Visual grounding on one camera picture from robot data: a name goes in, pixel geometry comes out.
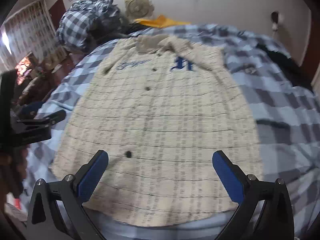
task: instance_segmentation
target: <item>crumpled blue plaid fabric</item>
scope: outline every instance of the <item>crumpled blue plaid fabric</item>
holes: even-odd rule
[[[320,106],[317,95],[302,87],[292,87],[267,54],[256,49],[262,43],[269,50],[290,56],[286,49],[265,35],[238,31],[231,26],[184,25],[146,29],[134,33],[174,34],[209,46],[223,46],[225,64],[242,89],[257,122],[264,179],[283,178],[294,214],[295,236],[301,237],[320,211]],[[67,117],[52,129],[52,139],[31,145],[28,177],[24,181],[22,203],[28,207],[35,182],[55,181],[50,164],[74,106],[83,95],[99,63],[112,51],[117,40],[96,48],[62,81],[38,112],[38,118],[64,109]],[[257,219],[259,208],[254,215]],[[214,239],[233,212],[166,228],[138,228],[113,221],[97,211],[87,211],[107,239]]]
[[[113,0],[80,0],[62,16],[56,39],[69,50],[88,52],[93,40],[90,31],[100,26],[106,33],[117,30],[120,23],[120,10]]]

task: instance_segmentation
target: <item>bed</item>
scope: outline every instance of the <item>bed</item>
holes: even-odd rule
[[[148,28],[133,33],[173,34],[192,42],[223,46],[226,68],[241,88],[252,111],[260,139],[260,155],[266,181],[283,178],[287,183],[294,214],[295,236],[303,236],[320,211],[319,142],[320,106],[317,95],[300,86],[292,87],[280,68],[256,45],[290,56],[278,42],[265,35],[239,31],[232,26],[182,25],[165,29]],[[52,139],[32,144],[28,156],[28,177],[24,181],[23,205],[28,208],[36,180],[56,178],[50,170],[61,135],[78,99],[84,94],[99,63],[118,40],[97,47],[64,78],[37,118],[64,109],[67,117],[52,129]],[[88,215],[107,239],[198,239],[215,236],[233,211],[208,219],[162,228],[140,228],[113,221],[97,211]]]

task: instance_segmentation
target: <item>red object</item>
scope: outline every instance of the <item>red object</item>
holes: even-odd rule
[[[14,199],[14,206],[15,206],[17,209],[21,210],[21,202],[20,202],[20,199],[19,199],[19,198],[15,198],[15,199]]]

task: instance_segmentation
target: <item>blue gripper pad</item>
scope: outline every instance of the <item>blue gripper pad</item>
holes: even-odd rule
[[[232,165],[232,162],[222,151],[217,151],[212,155],[212,166],[229,197],[233,202],[241,204],[244,198],[243,184],[232,171]]]
[[[88,164],[86,164],[91,166],[89,167],[89,170],[83,176],[81,181],[77,184],[77,198],[82,203],[89,201],[94,189],[96,188],[98,182],[100,181],[104,171],[108,166],[109,157],[105,151],[100,150],[96,153],[96,155],[90,160]]]

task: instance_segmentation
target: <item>button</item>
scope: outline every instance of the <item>button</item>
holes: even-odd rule
[[[131,151],[126,151],[126,152],[125,152],[125,156],[126,156],[127,158],[131,158],[132,152],[131,152]]]

